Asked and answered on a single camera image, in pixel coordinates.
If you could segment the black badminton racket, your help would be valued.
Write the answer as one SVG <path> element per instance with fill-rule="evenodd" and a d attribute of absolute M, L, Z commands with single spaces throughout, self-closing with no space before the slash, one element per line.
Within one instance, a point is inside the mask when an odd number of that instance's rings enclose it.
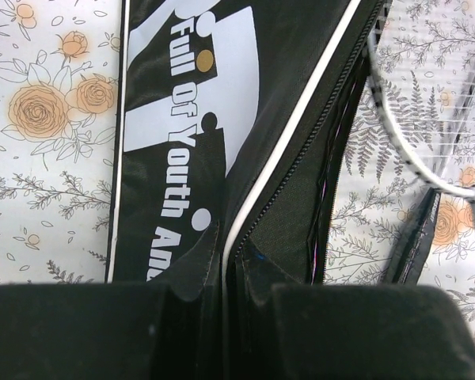
<path fill-rule="evenodd" d="M 441 193 L 429 188 L 393 247 L 383 283 L 417 284 L 435 236 Z"/>

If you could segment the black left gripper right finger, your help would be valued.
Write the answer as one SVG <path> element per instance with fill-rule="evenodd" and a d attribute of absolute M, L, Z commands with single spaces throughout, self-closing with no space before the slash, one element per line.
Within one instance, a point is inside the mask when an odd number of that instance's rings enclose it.
<path fill-rule="evenodd" d="M 437 288 L 300 284 L 252 243 L 235 274 L 233 379 L 475 379 L 475 344 Z"/>

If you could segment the white badminton racket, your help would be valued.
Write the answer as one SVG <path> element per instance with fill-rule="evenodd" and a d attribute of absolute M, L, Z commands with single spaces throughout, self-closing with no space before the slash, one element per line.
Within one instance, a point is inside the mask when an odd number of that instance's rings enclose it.
<path fill-rule="evenodd" d="M 402 161 L 475 231 L 475 1 L 392 1 L 369 35 L 370 91 Z"/>

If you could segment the black racket cover bag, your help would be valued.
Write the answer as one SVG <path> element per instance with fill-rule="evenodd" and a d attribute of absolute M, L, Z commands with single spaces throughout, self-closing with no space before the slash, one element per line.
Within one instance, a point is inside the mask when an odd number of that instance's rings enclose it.
<path fill-rule="evenodd" d="M 316 120 L 379 1 L 126 1 L 108 282 L 161 275 Z"/>

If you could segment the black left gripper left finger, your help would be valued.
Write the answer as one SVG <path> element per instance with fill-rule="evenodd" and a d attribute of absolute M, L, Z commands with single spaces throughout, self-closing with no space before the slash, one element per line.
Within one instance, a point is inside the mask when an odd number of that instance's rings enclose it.
<path fill-rule="evenodd" d="M 220 379 L 218 223 L 147 283 L 0 286 L 0 379 Z"/>

